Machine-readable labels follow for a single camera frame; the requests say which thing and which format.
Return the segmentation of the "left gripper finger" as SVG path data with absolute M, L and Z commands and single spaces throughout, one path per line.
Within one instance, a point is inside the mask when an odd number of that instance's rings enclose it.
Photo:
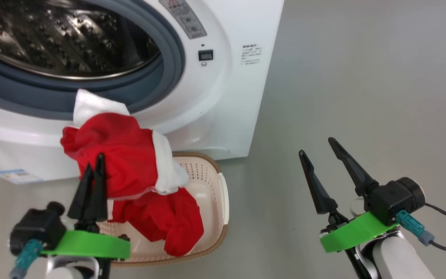
M 82 174 L 77 191 L 69 207 L 67 217 L 74 220 L 83 220 L 90 200 L 90 192 L 93 183 L 93 169 L 90 163 Z
M 95 167 L 91 169 L 91 195 L 86 209 L 86 219 L 106 221 L 108 219 L 107 175 L 104 154 L 99 154 Z

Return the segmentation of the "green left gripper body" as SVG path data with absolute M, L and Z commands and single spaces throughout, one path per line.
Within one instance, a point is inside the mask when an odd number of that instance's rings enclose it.
M 46 279 L 108 279 L 112 261 L 130 257 L 127 235 L 101 234 L 93 225 L 89 230 L 68 230 L 59 220 L 41 229 L 46 244 Z

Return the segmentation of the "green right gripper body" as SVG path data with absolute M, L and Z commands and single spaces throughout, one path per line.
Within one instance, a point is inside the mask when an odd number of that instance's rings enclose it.
M 374 260 L 374 247 L 389 237 L 400 236 L 400 227 L 385 226 L 369 212 L 348 220 L 334 211 L 328 221 L 329 225 L 320 233 L 324 251 L 345 252 L 359 279 L 382 278 Z

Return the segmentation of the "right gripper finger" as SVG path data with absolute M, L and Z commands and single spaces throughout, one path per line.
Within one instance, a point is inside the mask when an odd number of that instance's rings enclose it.
M 329 196 L 314 171 L 314 166 L 304 150 L 299 159 L 317 214 L 329 214 L 337 210 L 336 201 Z
M 369 196 L 373 189 L 379 187 L 379 182 L 373 179 L 364 168 L 350 155 L 343 146 L 333 137 L 328 138 L 334 154 L 348 171 L 354 185 L 357 196 Z

